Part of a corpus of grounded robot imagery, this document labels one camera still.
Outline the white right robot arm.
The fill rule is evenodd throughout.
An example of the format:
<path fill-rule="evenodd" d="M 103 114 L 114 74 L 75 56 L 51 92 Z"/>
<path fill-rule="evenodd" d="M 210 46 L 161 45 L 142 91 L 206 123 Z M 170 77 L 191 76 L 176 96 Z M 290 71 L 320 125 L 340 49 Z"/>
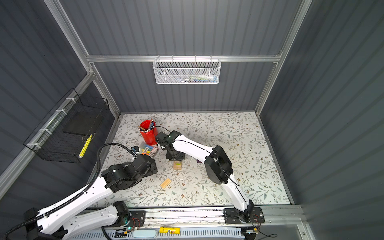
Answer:
<path fill-rule="evenodd" d="M 196 143 L 177 131 L 168 135 L 159 132 L 156 142 L 162 150 L 166 150 L 168 160 L 183 160 L 189 155 L 205 165 L 208 178 L 222 186 L 232 200 L 233 208 L 224 210 L 226 223 L 240 222 L 245 224 L 262 224 L 265 222 L 262 213 L 256 213 L 256 207 L 238 183 L 233 170 L 233 164 L 221 146 L 209 147 Z"/>

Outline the wood block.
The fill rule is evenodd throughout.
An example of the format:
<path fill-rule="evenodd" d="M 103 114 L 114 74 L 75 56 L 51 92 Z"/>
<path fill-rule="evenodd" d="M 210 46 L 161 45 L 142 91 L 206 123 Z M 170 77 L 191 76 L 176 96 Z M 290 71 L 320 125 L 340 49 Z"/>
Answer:
<path fill-rule="evenodd" d="M 164 180 L 161 184 L 160 184 L 160 187 L 165 190 L 171 183 L 172 181 L 167 178 L 166 180 Z"/>
<path fill-rule="evenodd" d="M 174 170 L 181 170 L 182 167 L 181 167 L 181 169 L 178 169 L 178 168 L 176 167 L 176 163 L 181 163 L 181 164 L 182 164 L 182 162 L 180 162 L 180 161 L 174 161 L 174 163 L 173 163 L 173 169 L 174 169 Z"/>

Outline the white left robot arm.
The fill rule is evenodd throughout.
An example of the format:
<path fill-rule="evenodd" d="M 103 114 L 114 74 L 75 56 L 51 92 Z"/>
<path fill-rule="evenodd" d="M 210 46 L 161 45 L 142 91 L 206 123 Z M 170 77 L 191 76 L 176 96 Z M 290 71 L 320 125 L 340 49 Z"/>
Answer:
<path fill-rule="evenodd" d="M 132 217 L 123 201 L 117 201 L 107 208 L 82 214 L 82 211 L 95 202 L 109 197 L 118 191 L 132 188 L 143 178 L 158 172 L 156 162 L 148 155 L 136 154 L 120 145 L 133 161 L 112 165 L 101 171 L 101 160 L 97 160 L 97 172 L 89 184 L 63 200 L 43 209 L 32 208 L 25 212 L 25 221 L 9 229 L 3 236 L 25 228 L 28 240 L 67 240 L 78 234 L 107 226 L 133 227 L 140 220 Z"/>

